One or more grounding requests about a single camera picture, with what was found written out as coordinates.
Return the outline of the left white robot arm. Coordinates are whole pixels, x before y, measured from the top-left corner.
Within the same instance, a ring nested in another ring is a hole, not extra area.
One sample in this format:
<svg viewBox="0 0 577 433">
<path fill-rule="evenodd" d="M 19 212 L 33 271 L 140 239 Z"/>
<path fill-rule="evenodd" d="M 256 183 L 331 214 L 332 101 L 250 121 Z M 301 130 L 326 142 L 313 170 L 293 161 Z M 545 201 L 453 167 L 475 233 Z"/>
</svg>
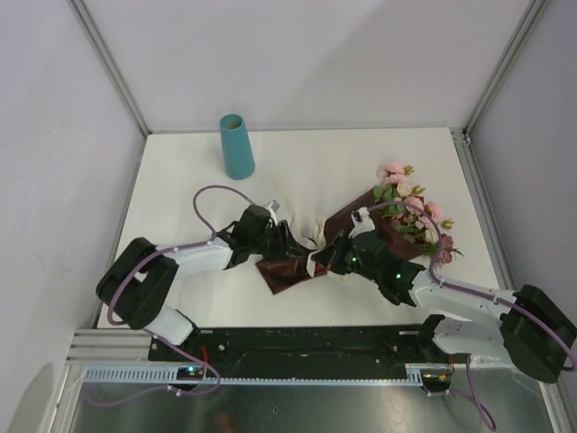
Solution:
<svg viewBox="0 0 577 433">
<path fill-rule="evenodd" d="M 201 272 L 224 271 L 259 255 L 274 263 L 298 258 L 304 248 L 275 202 L 248 206 L 238 221 L 203 242 L 161 248 L 144 237 L 133 239 L 96 286 L 96 295 L 120 323 L 168 341 L 179 360 L 197 354 L 196 324 L 166 304 L 175 280 Z"/>
</svg>

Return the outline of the cream ribbon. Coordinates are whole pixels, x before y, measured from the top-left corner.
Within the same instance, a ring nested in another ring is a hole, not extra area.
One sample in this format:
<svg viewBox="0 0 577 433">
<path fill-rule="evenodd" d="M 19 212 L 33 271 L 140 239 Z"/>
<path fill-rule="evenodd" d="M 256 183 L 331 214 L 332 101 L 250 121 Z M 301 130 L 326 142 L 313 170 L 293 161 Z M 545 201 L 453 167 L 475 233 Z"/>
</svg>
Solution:
<svg viewBox="0 0 577 433">
<path fill-rule="evenodd" d="M 323 265 L 313 263 L 311 254 L 329 244 L 326 230 L 332 226 L 328 222 L 331 191 L 318 186 L 317 179 L 310 176 L 285 176 L 267 170 L 265 180 L 280 202 L 280 217 L 288 221 L 288 229 L 302 249 L 295 258 L 278 262 L 262 259 L 257 263 L 271 293 L 277 295 L 327 275 Z"/>
</svg>

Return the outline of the dark red wrapping paper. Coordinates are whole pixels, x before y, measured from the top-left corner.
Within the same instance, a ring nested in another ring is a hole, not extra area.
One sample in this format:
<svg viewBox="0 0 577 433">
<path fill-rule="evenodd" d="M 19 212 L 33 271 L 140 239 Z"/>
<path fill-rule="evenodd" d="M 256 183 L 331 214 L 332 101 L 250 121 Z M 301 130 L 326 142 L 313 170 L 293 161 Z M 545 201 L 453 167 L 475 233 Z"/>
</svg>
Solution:
<svg viewBox="0 0 577 433">
<path fill-rule="evenodd" d="M 373 193 L 365 192 L 353 202 L 330 216 L 332 225 L 326 230 L 329 244 L 343 230 L 353 242 L 353 250 L 360 257 L 360 269 L 355 273 L 375 283 L 381 295 L 394 305 L 407 304 L 414 307 L 410 292 L 413 280 L 425 267 L 411 261 L 421 254 L 402 235 L 398 234 L 378 212 L 371 211 L 374 223 L 372 231 L 354 228 L 352 212 L 360 207 L 375 204 Z"/>
</svg>

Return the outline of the pink artificial flower bunch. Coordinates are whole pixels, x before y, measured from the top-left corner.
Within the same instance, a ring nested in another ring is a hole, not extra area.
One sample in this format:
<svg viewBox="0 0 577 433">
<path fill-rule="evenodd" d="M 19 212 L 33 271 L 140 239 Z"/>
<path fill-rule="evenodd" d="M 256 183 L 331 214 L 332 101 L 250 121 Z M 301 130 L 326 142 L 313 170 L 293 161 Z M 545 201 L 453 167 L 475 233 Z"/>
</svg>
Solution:
<svg viewBox="0 0 577 433">
<path fill-rule="evenodd" d="M 444 215 L 439 205 L 425 198 L 426 188 L 412 182 L 413 173 L 410 164 L 390 162 L 379 166 L 379 183 L 373 188 L 373 196 L 376 203 L 386 205 L 378 212 L 419 254 L 438 254 L 435 265 L 448 265 L 463 256 L 449 234 L 454 221 Z"/>
</svg>

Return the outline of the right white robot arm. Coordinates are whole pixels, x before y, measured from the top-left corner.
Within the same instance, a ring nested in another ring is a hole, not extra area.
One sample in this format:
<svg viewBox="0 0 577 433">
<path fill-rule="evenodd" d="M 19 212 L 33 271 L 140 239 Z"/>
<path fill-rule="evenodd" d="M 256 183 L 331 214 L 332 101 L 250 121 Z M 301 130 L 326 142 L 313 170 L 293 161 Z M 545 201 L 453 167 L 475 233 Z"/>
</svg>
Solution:
<svg viewBox="0 0 577 433">
<path fill-rule="evenodd" d="M 576 368 L 576 327 L 535 286 L 495 290 L 434 276 L 395 255 L 374 231 L 342 232 L 310 259 L 332 273 L 375 283 L 394 305 L 436 310 L 416 339 L 417 354 L 427 362 L 445 354 L 480 355 L 513 364 L 545 383 Z"/>
</svg>

